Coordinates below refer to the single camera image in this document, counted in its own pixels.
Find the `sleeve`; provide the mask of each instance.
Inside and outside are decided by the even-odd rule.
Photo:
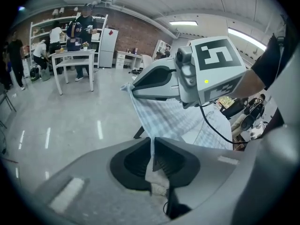
[[[255,102],[255,99],[256,98],[253,98],[253,99],[251,99],[251,101],[248,103],[250,106],[252,106],[253,104],[254,104],[254,102]]]
[[[279,66],[280,49],[277,38],[273,35],[268,42],[266,51],[256,60],[251,69],[261,79],[266,86],[266,90],[275,80]]]
[[[93,18],[93,20],[92,20],[92,25],[93,25],[93,29],[97,28],[97,21],[95,18]]]

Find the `person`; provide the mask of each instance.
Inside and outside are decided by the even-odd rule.
[[[46,61],[49,62],[47,56],[47,52],[49,51],[49,43],[49,39],[42,40],[33,52],[33,60],[40,66],[41,69],[46,69]]]
[[[264,94],[261,94],[259,98],[253,98],[250,102],[248,102],[245,110],[242,112],[242,114],[237,118],[237,120],[231,125],[231,132],[232,137],[235,138],[236,136],[240,135],[243,130],[241,129],[240,125],[245,117],[247,117],[250,114],[257,119],[263,115],[264,112],[264,106],[256,107],[259,103],[264,102],[266,96]]]
[[[60,28],[60,23],[58,21],[54,21],[49,32],[50,36],[50,45],[49,45],[49,53],[55,53],[55,50],[59,50],[61,48],[60,45],[60,35],[65,35],[65,33]],[[56,64],[60,62],[60,58],[56,58]],[[57,72],[62,74],[62,67],[58,67]]]
[[[80,17],[74,20],[74,22],[78,22],[82,25],[82,33],[80,34],[79,38],[81,38],[82,43],[87,42],[89,44],[88,49],[91,48],[91,41],[92,41],[92,34],[97,33],[97,22],[96,19],[92,17],[93,5],[92,4],[85,4],[82,10],[82,14]],[[92,25],[93,29],[87,29],[88,26]],[[82,57],[74,57],[75,59],[85,58],[86,56]],[[78,82],[83,79],[83,67],[85,67],[88,75],[89,75],[89,65],[78,65],[76,66],[77,77],[75,81]]]
[[[23,43],[21,40],[17,39],[17,31],[13,31],[12,35],[12,41],[7,47],[7,56],[6,56],[6,68],[8,71],[8,62],[11,62],[12,69],[15,74],[15,78],[23,91],[25,88],[22,83],[22,78],[23,78],[23,63],[22,60],[25,58],[24,57],[24,52],[23,52]]]
[[[9,72],[7,71],[6,66],[6,52],[7,52],[8,42],[5,42],[3,46],[3,50],[1,53],[1,64],[0,64],[0,82],[4,85],[5,90],[10,89],[10,85],[12,85],[11,77]]]
[[[167,45],[165,47],[165,52],[160,52],[162,54],[160,58],[168,58],[170,56],[170,49],[171,47]]]
[[[230,96],[234,98],[245,98],[263,89],[267,90],[286,67],[299,42],[299,33],[288,17],[285,21],[285,38],[283,41],[284,49],[282,55],[280,54],[278,39],[273,34],[265,52],[256,60],[254,65],[247,70],[243,80]],[[262,137],[269,131],[283,124],[283,118],[277,109],[264,130]]]

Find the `white table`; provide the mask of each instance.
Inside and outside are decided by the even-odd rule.
[[[60,53],[53,53],[50,56],[52,57],[52,66],[53,72],[55,77],[56,86],[58,92],[62,95],[62,90],[60,87],[60,82],[58,80],[56,68],[63,67],[64,68],[64,76],[66,83],[69,83],[68,75],[67,75],[67,66],[76,66],[76,65],[89,65],[89,74],[90,74],[90,90],[94,90],[93,80],[94,80],[94,55],[95,49],[88,49],[86,51],[79,50],[79,51],[64,51]],[[75,57],[75,56],[88,56],[88,59],[66,59],[66,57]],[[62,58],[63,61],[59,64],[56,64],[55,59]]]
[[[125,56],[130,56],[132,57],[132,62],[130,65],[130,69],[140,68],[141,62],[143,60],[143,57],[137,54],[132,54],[128,52],[122,52],[122,51],[117,51],[117,58],[116,58],[116,69],[123,69],[124,62],[125,62]]]

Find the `ceiling light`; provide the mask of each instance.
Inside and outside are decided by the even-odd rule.
[[[191,26],[198,26],[196,21],[177,21],[177,22],[170,22],[171,25],[191,25]]]
[[[263,51],[265,51],[266,48],[267,48],[264,44],[260,43],[259,41],[255,40],[254,38],[246,35],[245,33],[239,32],[239,31],[234,30],[232,28],[228,28],[228,32],[230,34],[236,35],[236,36],[238,36],[238,37],[240,37],[240,38],[242,38],[242,39],[244,39],[244,40],[246,40],[246,41],[254,44],[255,46],[257,46],[260,49],[262,49]]]

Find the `blue checkered fabric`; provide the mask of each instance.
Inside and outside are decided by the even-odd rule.
[[[135,98],[131,91],[133,88],[134,85],[127,83],[121,90],[129,93],[141,124],[151,139],[151,155],[155,153],[153,144],[155,137],[186,141],[187,136],[194,136],[189,143],[210,148],[233,149],[232,144],[226,142],[207,125],[199,107],[183,109],[182,104],[174,98],[166,101]],[[218,108],[212,104],[203,110],[209,123],[232,141],[230,122]]]

